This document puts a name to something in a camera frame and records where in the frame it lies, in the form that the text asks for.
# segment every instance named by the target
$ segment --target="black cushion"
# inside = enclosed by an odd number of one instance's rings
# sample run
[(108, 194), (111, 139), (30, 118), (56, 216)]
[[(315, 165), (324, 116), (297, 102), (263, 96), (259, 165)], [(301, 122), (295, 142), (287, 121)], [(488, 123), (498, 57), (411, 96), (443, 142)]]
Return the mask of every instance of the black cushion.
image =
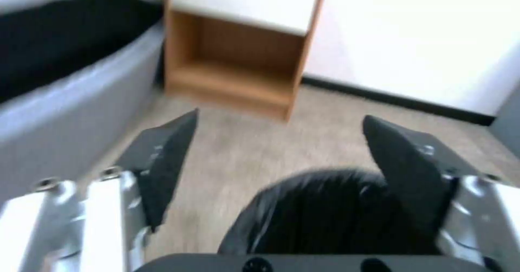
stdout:
[(0, 17), (0, 102), (126, 46), (162, 16), (141, 0), (61, 0)]

